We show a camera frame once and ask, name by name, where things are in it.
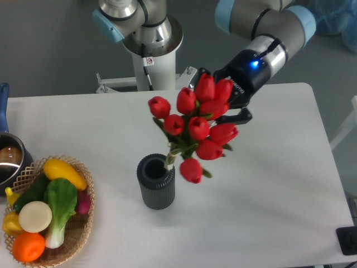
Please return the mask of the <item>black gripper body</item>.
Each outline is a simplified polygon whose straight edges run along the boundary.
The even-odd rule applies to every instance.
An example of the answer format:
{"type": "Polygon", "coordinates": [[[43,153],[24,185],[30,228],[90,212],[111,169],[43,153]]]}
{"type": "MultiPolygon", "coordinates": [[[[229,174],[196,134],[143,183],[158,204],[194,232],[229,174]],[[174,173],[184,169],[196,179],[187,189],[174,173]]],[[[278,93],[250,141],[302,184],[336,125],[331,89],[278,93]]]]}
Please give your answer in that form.
{"type": "Polygon", "coordinates": [[[268,63],[251,49],[241,51],[222,69],[213,74],[216,82],[231,80],[233,89],[229,98],[232,108],[246,107],[251,97],[271,78],[268,63]]]}

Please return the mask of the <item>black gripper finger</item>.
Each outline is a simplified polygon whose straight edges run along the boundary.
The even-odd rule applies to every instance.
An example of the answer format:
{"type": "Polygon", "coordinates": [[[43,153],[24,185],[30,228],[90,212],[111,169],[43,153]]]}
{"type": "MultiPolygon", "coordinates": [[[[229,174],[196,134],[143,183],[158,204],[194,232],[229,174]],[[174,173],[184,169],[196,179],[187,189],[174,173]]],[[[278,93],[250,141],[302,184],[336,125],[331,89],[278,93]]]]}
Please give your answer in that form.
{"type": "Polygon", "coordinates": [[[196,86],[198,85],[198,83],[200,81],[200,78],[202,77],[203,74],[207,74],[207,75],[213,77],[213,81],[215,81],[215,78],[214,78],[212,72],[210,72],[207,68],[199,67],[197,72],[196,72],[196,74],[194,75],[194,77],[189,82],[189,88],[190,89],[196,88],[196,86]]]}
{"type": "Polygon", "coordinates": [[[234,125],[243,125],[248,123],[253,118],[247,107],[243,107],[236,115],[223,115],[215,120],[217,125],[224,123],[233,123],[234,125]]]}

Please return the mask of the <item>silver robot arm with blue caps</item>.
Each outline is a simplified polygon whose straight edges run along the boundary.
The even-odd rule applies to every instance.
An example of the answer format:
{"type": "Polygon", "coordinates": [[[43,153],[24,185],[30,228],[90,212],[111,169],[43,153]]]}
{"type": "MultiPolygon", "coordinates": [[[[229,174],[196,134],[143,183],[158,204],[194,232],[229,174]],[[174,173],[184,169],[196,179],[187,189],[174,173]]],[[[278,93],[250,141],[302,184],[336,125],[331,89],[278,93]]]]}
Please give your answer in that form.
{"type": "Polygon", "coordinates": [[[209,123],[242,125],[252,119],[247,109],[251,97],[307,44],[316,31],[316,21],[307,8],[292,6],[291,1],[219,1],[215,23],[250,43],[212,73],[216,82],[233,82],[229,104],[239,113],[209,123]]]}

